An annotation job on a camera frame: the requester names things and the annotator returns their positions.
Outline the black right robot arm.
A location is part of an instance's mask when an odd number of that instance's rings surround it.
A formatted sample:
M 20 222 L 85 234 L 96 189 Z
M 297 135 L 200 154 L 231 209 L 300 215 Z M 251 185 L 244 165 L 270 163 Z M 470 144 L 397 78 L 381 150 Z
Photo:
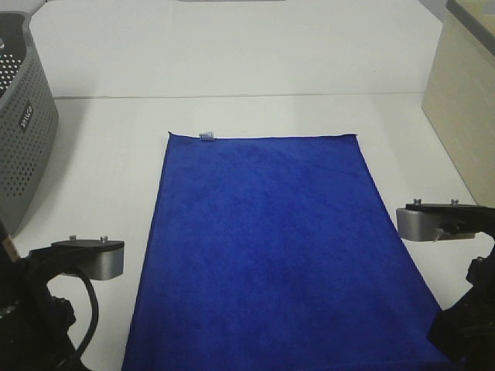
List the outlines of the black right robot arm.
M 493 370 L 493 251 L 471 261 L 466 280 L 472 287 L 435 316 L 427 339 L 450 361 L 464 361 L 466 370 Z

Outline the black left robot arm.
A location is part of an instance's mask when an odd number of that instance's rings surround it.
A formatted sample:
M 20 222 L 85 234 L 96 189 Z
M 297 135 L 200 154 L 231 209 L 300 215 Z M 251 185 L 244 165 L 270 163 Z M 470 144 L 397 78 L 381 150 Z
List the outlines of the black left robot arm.
M 72 304 L 52 296 L 44 282 L 30 285 L 28 269 L 1 226 L 1 369 L 86 370 L 81 353 L 95 327 L 75 347 L 68 336 L 76 321 Z

